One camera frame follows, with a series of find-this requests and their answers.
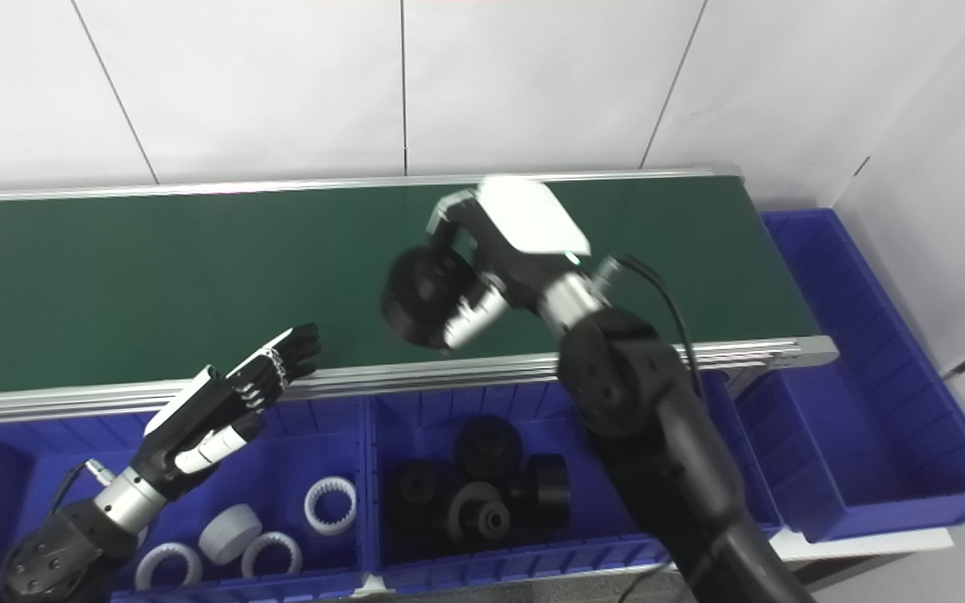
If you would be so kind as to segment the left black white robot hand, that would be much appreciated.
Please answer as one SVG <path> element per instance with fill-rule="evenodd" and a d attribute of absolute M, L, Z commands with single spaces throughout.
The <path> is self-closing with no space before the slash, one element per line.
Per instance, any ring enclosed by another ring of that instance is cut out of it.
<path fill-rule="evenodd" d="M 129 461 L 134 472 L 131 481 L 150 486 L 168 501 L 199 487 L 219 463 L 201 461 L 199 468 L 183 469 L 178 466 L 178 456 L 195 451 L 236 424 L 260 428 L 261 413 L 284 395 L 291 382 L 317 370 L 319 351 L 318 325 L 305 323 L 257 348 L 229 374 L 210 365 L 203 367 L 149 421 L 144 439 Z"/>

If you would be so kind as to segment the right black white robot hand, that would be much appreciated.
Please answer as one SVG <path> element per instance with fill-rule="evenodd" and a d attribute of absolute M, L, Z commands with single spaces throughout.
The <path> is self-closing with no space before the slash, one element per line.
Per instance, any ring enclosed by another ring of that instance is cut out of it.
<path fill-rule="evenodd" d="M 453 275 L 441 282 L 439 301 L 426 304 L 425 346 L 462 348 L 507 309 L 535 314 L 560 341 L 606 306 L 582 267 L 589 240 L 539 180 L 483 177 L 441 198 L 426 233 L 426 263 L 452 262 Z"/>

